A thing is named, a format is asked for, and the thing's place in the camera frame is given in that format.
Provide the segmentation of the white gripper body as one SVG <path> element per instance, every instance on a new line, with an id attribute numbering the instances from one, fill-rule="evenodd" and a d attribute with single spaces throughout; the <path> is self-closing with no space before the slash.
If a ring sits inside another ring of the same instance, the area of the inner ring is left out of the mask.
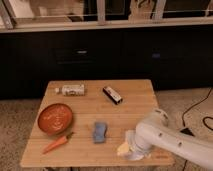
<path id="1" fill-rule="evenodd" d="M 141 160 L 151 151 L 151 145 L 143 138 L 137 137 L 134 130 L 128 130 L 125 133 L 125 140 L 129 146 L 129 151 L 124 155 L 127 160 Z"/>

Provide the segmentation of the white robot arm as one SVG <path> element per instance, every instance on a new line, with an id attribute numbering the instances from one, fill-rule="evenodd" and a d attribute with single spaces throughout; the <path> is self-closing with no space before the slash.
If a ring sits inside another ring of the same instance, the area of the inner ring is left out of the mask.
<path id="1" fill-rule="evenodd" d="M 134 130 L 128 130 L 125 140 L 128 160 L 140 160 L 156 146 L 213 171 L 213 143 L 170 129 L 168 115 L 161 109 L 153 110 Z"/>

